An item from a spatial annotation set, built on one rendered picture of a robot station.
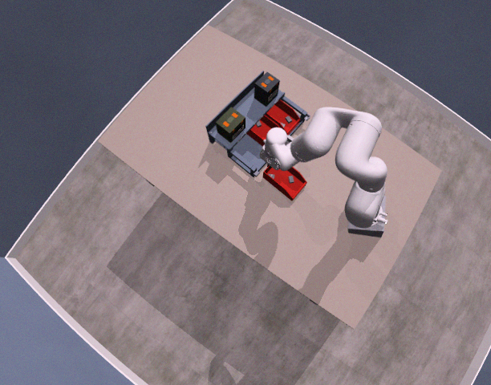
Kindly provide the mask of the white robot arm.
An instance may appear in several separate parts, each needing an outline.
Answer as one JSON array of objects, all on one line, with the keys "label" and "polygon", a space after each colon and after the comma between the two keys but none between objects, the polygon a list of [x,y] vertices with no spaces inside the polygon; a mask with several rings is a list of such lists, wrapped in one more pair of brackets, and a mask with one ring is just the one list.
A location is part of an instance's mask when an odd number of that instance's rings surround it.
[{"label": "white robot arm", "polygon": [[325,156],[341,128],[347,130],[337,149],[335,165],[344,176],[355,181],[345,204],[346,218],[359,228],[372,227],[379,221],[387,224],[388,220],[382,218],[387,214],[383,213],[381,204],[388,169],[380,158],[371,157],[382,131],[380,121],[372,114],[322,107],[315,112],[307,129],[295,138],[281,128],[270,129],[263,140],[265,154],[285,172],[299,162]]}]

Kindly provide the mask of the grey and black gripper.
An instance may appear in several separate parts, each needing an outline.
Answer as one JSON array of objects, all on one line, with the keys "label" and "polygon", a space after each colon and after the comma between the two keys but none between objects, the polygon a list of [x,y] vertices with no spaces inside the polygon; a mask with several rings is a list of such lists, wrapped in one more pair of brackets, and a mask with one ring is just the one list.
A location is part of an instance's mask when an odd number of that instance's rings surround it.
[{"label": "grey and black gripper", "polygon": [[261,157],[262,160],[264,160],[267,163],[267,167],[269,166],[270,169],[273,168],[275,170],[279,170],[279,168],[275,164],[274,159],[269,158],[265,154],[265,145],[263,145],[262,150],[260,151],[260,157]]}]

